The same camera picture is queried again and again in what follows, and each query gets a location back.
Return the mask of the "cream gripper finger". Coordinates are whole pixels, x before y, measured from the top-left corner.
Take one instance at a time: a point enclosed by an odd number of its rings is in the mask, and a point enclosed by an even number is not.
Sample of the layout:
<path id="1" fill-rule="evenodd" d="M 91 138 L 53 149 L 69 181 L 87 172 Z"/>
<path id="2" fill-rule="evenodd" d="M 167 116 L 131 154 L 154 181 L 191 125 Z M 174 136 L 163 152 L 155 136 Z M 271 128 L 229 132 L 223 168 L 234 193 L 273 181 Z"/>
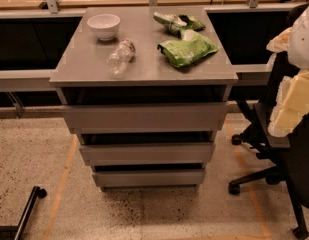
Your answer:
<path id="1" fill-rule="evenodd" d="M 308 113 L 309 70 L 301 70 L 294 77 L 284 76 L 270 116 L 268 132 L 274 137 L 285 137 Z"/>
<path id="2" fill-rule="evenodd" d="M 266 49 L 274 53 L 287 51 L 289 47 L 290 32 L 291 27 L 282 31 L 279 35 L 269 41 Z"/>

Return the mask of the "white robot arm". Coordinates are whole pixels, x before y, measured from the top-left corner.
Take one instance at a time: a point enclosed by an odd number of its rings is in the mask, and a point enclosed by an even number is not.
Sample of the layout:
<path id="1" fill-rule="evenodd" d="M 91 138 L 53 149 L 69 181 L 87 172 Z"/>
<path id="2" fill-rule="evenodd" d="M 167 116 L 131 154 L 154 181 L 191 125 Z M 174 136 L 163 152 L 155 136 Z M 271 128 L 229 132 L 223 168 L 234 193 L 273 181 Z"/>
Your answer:
<path id="1" fill-rule="evenodd" d="M 268 132 L 274 137 L 285 137 L 309 113 L 309 5 L 266 49 L 274 53 L 286 51 L 288 62 L 300 69 L 294 77 L 283 77 L 270 116 Z"/>

